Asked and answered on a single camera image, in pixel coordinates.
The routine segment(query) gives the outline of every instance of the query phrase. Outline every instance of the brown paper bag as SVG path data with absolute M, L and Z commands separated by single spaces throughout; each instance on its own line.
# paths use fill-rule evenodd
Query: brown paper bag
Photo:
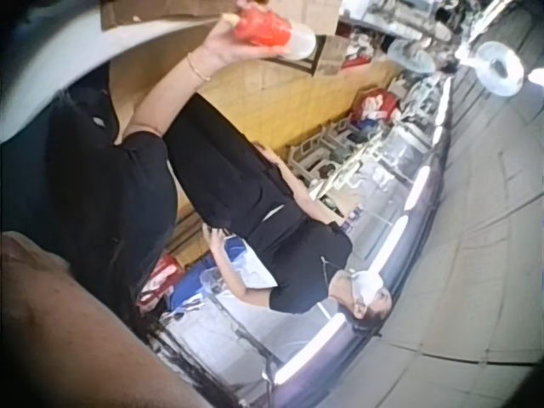
M 100 0 L 102 30 L 172 17 L 236 11 L 236 0 Z

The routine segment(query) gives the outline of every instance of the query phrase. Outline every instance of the woman's arm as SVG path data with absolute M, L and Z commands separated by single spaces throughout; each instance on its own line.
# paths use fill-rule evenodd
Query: woman's arm
M 269 162 L 280 169 L 281 177 L 291 189 L 293 198 L 309 217 L 321 221 L 323 224 L 329 224 L 334 221 L 334 218 L 325 212 L 319 202 L 312 200 L 306 186 L 292 173 L 284 161 L 271 149 L 265 148 L 260 144 L 255 144 L 255 146 Z
M 236 273 L 229 261 L 229 257 L 224 250 L 224 233 L 220 229 L 210 229 L 203 224 L 204 239 L 210 246 L 210 252 L 213 255 L 219 272 L 223 276 L 224 282 L 232 294 L 242 302 L 269 307 L 271 289 L 252 289 L 246 286 L 241 277 Z
M 236 40 L 232 26 L 220 20 L 204 43 L 172 68 L 144 98 L 127 125 L 124 136 L 147 131 L 162 136 L 189 98 L 227 65 L 284 53 L 283 47 L 259 47 Z

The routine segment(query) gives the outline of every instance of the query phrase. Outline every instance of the face mask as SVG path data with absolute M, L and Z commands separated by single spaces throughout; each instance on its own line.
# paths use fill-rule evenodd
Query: face mask
M 365 306 L 370 305 L 380 289 L 383 288 L 382 277 L 368 270 L 351 271 L 350 277 L 355 301 L 362 300 Z

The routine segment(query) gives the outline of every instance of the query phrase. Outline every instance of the red bag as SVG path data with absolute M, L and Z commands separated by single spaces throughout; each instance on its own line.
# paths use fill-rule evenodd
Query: red bag
M 151 311 L 184 276 L 185 270 L 179 265 L 176 258 L 167 253 L 162 255 L 142 290 L 138 301 L 140 310 L 144 313 Z
M 389 121 L 399 100 L 385 89 L 357 93 L 351 109 L 351 122 L 356 123 L 367 118 Z

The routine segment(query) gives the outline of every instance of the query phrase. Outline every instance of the black pants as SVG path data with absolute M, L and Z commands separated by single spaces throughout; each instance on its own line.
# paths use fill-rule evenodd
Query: black pants
M 164 140 L 185 194 L 213 227 L 246 239 L 270 210 L 291 200 L 279 170 L 198 94 Z

